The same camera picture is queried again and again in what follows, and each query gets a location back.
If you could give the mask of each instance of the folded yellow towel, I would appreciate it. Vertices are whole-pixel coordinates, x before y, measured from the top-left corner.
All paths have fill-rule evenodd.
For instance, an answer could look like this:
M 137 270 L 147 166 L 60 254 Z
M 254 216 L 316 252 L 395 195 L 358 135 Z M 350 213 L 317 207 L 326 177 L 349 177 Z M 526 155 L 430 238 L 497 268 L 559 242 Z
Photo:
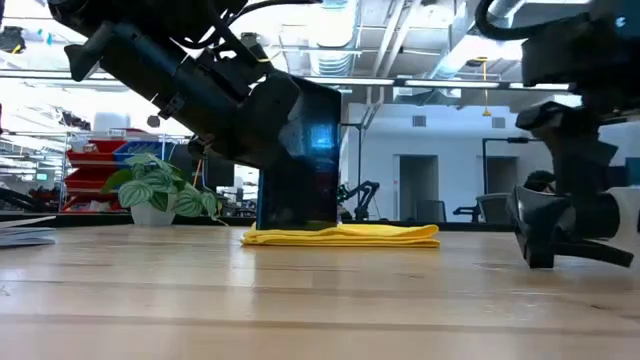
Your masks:
M 345 225 L 319 231 L 255 230 L 244 234 L 245 245 L 276 246 L 368 246 L 368 247 L 426 247 L 437 248 L 440 242 L 432 239 L 438 227 L 398 227 L 390 225 Z

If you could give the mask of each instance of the wooden table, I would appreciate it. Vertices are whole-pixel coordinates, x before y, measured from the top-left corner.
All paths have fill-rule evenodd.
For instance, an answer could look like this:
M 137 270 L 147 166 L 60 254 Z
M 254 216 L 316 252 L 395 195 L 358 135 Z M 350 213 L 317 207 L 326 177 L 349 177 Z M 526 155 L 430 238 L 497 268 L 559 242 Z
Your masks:
M 639 270 L 440 250 L 242 248 L 240 228 L 59 230 L 0 251 L 0 359 L 637 359 Z

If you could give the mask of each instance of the green leaf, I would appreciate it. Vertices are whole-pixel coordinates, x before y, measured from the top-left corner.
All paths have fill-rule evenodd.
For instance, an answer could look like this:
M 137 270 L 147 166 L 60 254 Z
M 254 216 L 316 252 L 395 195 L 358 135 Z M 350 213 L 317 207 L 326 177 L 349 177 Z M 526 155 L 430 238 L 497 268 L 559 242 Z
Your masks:
M 140 165 L 147 165 L 150 164 L 152 162 L 155 162 L 156 160 L 161 161 L 160 159 L 158 159 L 157 157 L 155 157 L 153 154 L 149 154 L 149 153 L 143 153 L 143 154 L 136 154 L 130 158 L 127 158 L 124 160 L 124 162 L 126 162 L 127 164 L 133 166 L 136 164 L 140 164 Z
M 185 187 L 183 191 L 178 193 L 176 198 L 176 204 L 174 211 L 178 215 L 186 217 L 197 217 L 202 213 L 202 203 L 200 201 L 201 195 L 196 190 L 195 192 Z
M 131 172 L 133 173 L 134 180 L 140 180 L 147 173 L 147 170 L 142 164 L 134 164 L 133 166 L 131 166 Z
M 169 194 L 164 192 L 154 192 L 149 203 L 160 211 L 167 211 L 169 206 Z
M 114 172 L 109 176 L 107 181 L 102 186 L 101 193 L 106 194 L 109 191 L 117 188 L 118 186 L 133 180 L 133 173 L 129 169 L 122 169 Z
M 175 186 L 178 192 L 180 192 L 184 190 L 185 186 L 187 186 L 187 182 L 184 180 L 173 180 L 173 186 Z
M 185 181 L 185 184 L 184 184 L 183 191 L 190 191 L 190 192 L 193 192 L 193 193 L 196 193 L 196 194 L 200 195 L 200 191 L 198 191 L 198 189 L 196 189 L 193 185 L 189 184 L 186 181 Z
M 173 165 L 171 165 L 171 164 L 169 164 L 169 167 L 171 167 L 171 173 L 172 173 L 174 176 L 178 177 L 179 179 L 184 179 L 184 178 L 182 177 L 182 170 L 178 169 L 177 167 L 175 167 L 175 166 L 173 166 Z
M 202 205 L 212 219 L 218 214 L 218 199 L 212 193 L 204 193 L 201 196 Z
M 153 191 L 171 192 L 173 185 L 171 176 L 161 169 L 149 172 L 141 181 L 151 186 Z
M 120 206 L 131 207 L 149 201 L 153 196 L 153 189 L 142 181 L 132 180 L 122 185 L 118 190 Z

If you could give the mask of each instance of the black cable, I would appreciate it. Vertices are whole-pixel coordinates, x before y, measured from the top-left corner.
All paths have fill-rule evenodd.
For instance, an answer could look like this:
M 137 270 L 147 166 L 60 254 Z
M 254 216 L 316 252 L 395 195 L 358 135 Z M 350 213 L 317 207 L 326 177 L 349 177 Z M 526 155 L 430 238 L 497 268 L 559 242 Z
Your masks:
M 476 26 L 482 35 L 489 39 L 498 41 L 510 41 L 528 39 L 544 31 L 548 26 L 563 22 L 564 19 L 547 21 L 537 25 L 523 26 L 519 28 L 500 28 L 489 22 L 487 15 L 489 7 L 494 0 L 480 0 L 476 8 Z
M 253 64 L 258 63 L 258 59 L 256 59 L 253 53 L 249 51 L 249 49 L 247 49 L 247 47 L 242 44 L 240 39 L 238 39 L 233 34 L 233 32 L 231 32 L 231 29 L 229 29 L 229 26 L 222 20 L 222 18 L 220 18 L 220 14 L 218 14 L 218 11 L 213 6 L 212 0 L 204 0 L 204 3 L 206 4 L 205 8 L 207 11 L 207 15 L 209 16 L 210 21 L 213 27 L 215 28 L 215 31 L 213 32 L 213 34 L 211 34 L 211 36 L 207 40 L 201 43 L 194 43 L 186 39 L 173 39 L 173 40 L 188 49 L 199 50 L 199 49 L 204 49 L 209 45 L 213 44 L 215 39 L 220 37 L 225 40 L 228 46 L 233 51 L 235 51 L 235 53 L 239 57 L 244 58 L 245 61 L 249 63 L 253 63 Z
M 309 4 L 319 4 L 319 3 L 322 3 L 322 0 L 264 0 L 264 1 L 261 1 L 259 3 L 247 5 L 244 8 L 242 8 L 242 10 L 240 10 L 238 15 L 232 17 L 231 20 L 227 23 L 227 25 L 230 26 L 236 20 L 238 20 L 238 18 L 240 16 L 242 16 L 242 15 L 246 15 L 246 14 L 252 12 L 252 11 L 263 9 L 263 8 L 268 7 L 268 6 L 274 6 L 274 5 L 309 5 Z
M 255 4 L 251 4 L 251 5 L 247 5 L 244 8 L 242 8 L 242 10 L 240 10 L 240 12 L 233 16 L 232 18 L 230 18 L 227 21 L 227 26 L 231 26 L 231 24 L 233 24 L 236 20 L 238 20 L 242 15 L 246 15 L 252 11 L 256 11 L 256 10 L 260 10 L 260 9 L 264 9 L 268 6 L 275 6 L 275 5 L 309 5 L 309 4 L 318 4 L 321 3 L 322 0 L 265 0 L 265 1 L 261 1 L 259 3 L 255 3 Z M 220 36 L 218 36 L 215 32 L 211 35 L 211 37 L 209 38 L 209 40 L 211 40 L 212 37 L 215 37 L 215 39 L 212 39 L 213 42 L 213 47 L 214 48 L 218 48 L 218 46 L 220 46 Z M 227 46 L 225 46 L 224 48 L 219 48 L 218 51 L 225 51 L 227 50 Z

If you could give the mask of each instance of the office chair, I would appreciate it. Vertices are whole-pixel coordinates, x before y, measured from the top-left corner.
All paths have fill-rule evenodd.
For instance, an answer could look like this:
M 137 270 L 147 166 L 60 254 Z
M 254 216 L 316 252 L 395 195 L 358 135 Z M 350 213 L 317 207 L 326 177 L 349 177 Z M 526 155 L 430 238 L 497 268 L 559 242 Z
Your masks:
M 421 223 L 445 223 L 447 212 L 444 201 L 418 200 L 415 205 L 415 219 Z
M 486 194 L 476 197 L 480 214 L 485 223 L 505 225 L 513 223 L 507 210 L 508 197 L 508 193 Z

